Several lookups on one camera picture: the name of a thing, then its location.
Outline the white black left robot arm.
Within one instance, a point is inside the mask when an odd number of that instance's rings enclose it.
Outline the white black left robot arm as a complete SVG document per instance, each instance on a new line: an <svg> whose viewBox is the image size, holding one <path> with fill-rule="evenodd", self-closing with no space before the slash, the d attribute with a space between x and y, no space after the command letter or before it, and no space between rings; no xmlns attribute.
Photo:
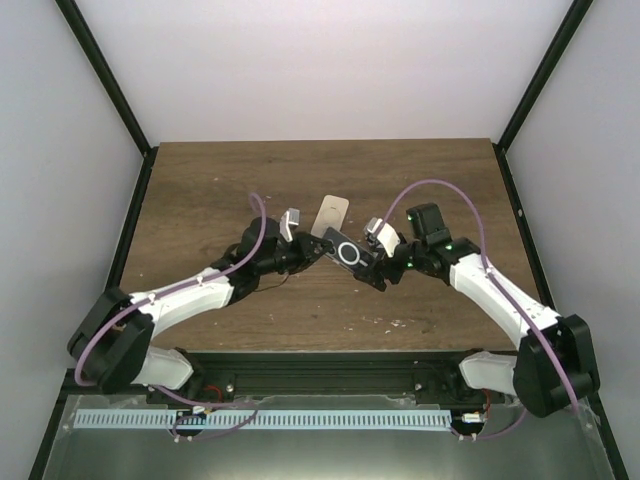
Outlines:
<svg viewBox="0 0 640 480"><path fill-rule="evenodd" d="M130 385L167 389L181 403L196 402L204 379L188 354L152 346L169 328L201 313L231 306L258 289L265 275L300 273L332 248L292 223L254 219L241 240L201 272L174 284L127 294L104 291L71 336L75 381L106 394Z"/></svg>

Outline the black smartphone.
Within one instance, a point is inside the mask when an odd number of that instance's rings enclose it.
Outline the black smartphone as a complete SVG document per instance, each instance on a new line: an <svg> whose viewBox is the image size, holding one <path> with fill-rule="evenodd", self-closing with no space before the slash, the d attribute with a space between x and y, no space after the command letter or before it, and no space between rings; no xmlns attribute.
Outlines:
<svg viewBox="0 0 640 480"><path fill-rule="evenodd" d="M368 271L374 261L374 255L371 252L341 231L329 228L323 239L331 240L336 249L332 258L326 257L352 275L357 271Z"/></svg>

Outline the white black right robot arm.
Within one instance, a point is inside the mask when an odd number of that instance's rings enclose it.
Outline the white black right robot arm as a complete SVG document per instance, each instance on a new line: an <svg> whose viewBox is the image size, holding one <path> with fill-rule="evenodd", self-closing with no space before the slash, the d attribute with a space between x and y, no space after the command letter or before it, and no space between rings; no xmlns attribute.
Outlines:
<svg viewBox="0 0 640 480"><path fill-rule="evenodd" d="M437 278L476 304L516 350L465 357L444 378L451 400L465 403L487 389L514 396L545 418L599 390L591 332L580 316L563 316L541 304L497 270L478 245L452 238L436 204L408 209L407 219L412 240L380 218L368 222L364 235L373 258L355 278L379 291L398 284L407 271Z"/></svg>

